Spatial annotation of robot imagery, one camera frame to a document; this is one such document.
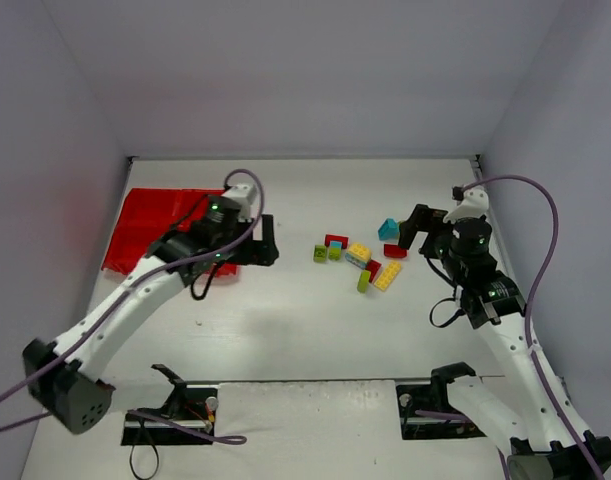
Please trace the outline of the red curved lego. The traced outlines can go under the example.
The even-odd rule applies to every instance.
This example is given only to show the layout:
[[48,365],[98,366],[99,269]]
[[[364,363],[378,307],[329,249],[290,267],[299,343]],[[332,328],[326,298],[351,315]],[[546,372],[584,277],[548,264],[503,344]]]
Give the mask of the red curved lego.
[[408,251],[397,244],[385,243],[383,245],[383,255],[389,259],[400,260],[408,256]]

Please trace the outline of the yellow long lego plate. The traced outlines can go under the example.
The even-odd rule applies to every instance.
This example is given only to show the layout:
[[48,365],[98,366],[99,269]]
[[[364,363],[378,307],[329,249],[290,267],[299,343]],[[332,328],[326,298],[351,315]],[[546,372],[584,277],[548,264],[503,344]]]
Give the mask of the yellow long lego plate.
[[402,270],[402,265],[398,261],[389,262],[380,273],[378,278],[373,282],[373,285],[378,290],[384,292],[386,291],[390,285],[394,282],[400,271]]

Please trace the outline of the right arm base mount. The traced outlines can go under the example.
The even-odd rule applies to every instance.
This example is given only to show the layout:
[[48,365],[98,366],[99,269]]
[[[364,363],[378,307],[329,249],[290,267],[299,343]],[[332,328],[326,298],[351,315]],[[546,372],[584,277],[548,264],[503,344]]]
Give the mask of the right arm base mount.
[[484,437],[484,433],[447,400],[447,386],[456,379],[473,378],[475,371],[465,362],[435,368],[423,381],[397,383],[396,398],[401,438],[415,440],[460,440]]

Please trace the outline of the green long lego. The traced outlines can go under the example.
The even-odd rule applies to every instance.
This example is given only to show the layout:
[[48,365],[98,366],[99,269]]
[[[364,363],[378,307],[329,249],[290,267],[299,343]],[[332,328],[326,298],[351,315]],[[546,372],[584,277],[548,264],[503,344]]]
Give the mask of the green long lego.
[[367,291],[370,285],[370,277],[371,272],[369,270],[361,271],[356,286],[356,289],[359,293],[365,293]]

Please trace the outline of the green lego cube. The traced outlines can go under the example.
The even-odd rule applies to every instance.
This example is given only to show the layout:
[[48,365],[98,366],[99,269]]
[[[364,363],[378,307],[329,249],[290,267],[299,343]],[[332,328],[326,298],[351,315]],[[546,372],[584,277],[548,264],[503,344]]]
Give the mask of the green lego cube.
[[327,247],[322,244],[314,246],[313,261],[316,263],[325,263],[327,261]]

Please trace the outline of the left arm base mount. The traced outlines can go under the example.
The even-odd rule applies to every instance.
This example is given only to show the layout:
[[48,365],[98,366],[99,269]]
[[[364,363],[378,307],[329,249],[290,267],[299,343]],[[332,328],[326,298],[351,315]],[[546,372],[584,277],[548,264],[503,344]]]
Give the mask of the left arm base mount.
[[[166,378],[172,390],[159,407],[140,407],[139,411],[213,436],[216,410],[219,406],[218,387],[186,381],[164,364],[152,364],[151,368]],[[126,414],[124,418],[122,446],[189,446],[213,443],[211,439],[189,435],[160,421],[132,414]]]

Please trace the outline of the teal lego block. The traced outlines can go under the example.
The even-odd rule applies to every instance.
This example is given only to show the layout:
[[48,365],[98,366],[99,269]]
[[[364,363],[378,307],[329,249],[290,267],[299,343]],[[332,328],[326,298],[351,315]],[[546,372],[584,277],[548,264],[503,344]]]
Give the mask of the teal lego block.
[[377,230],[380,241],[396,240],[399,236],[399,223],[393,218],[386,218]]

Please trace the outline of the yellow square lego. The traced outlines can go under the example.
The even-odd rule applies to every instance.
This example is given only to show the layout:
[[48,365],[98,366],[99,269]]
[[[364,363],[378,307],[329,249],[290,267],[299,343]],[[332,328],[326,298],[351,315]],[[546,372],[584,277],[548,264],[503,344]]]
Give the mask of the yellow square lego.
[[371,260],[371,256],[371,249],[357,242],[350,244],[345,251],[346,260],[361,269],[366,268]]

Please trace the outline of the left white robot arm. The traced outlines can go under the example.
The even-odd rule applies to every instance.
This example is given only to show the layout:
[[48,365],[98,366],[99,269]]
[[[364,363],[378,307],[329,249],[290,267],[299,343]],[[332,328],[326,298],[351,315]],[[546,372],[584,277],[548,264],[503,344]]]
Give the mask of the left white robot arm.
[[279,257],[274,218],[242,220],[241,204],[211,195],[186,230],[170,228],[125,280],[83,320],[50,342],[22,352],[30,395],[70,433],[89,431],[111,409],[114,387],[103,375],[126,341],[162,305],[221,265],[269,267]]

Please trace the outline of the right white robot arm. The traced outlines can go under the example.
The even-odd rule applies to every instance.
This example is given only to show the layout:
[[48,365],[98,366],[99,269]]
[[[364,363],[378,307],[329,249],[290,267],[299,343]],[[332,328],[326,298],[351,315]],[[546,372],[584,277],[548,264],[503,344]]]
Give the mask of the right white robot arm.
[[454,316],[466,318],[488,346],[518,404],[507,406],[460,362],[431,373],[436,417],[459,412],[470,421],[503,456],[509,479],[603,478],[611,466],[611,440],[591,431],[554,373],[520,289],[489,251],[492,227],[484,211],[451,218],[418,204],[399,231],[403,249],[425,234],[420,254],[441,263],[457,305]]

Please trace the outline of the small red lego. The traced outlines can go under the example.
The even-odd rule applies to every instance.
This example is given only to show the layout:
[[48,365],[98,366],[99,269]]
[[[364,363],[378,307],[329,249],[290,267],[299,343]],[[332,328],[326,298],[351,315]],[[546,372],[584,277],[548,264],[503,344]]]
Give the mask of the small red lego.
[[377,274],[379,273],[380,269],[382,267],[382,264],[376,260],[371,259],[365,269],[370,273],[370,277],[369,277],[369,282],[372,283],[374,281],[374,279],[376,278]]

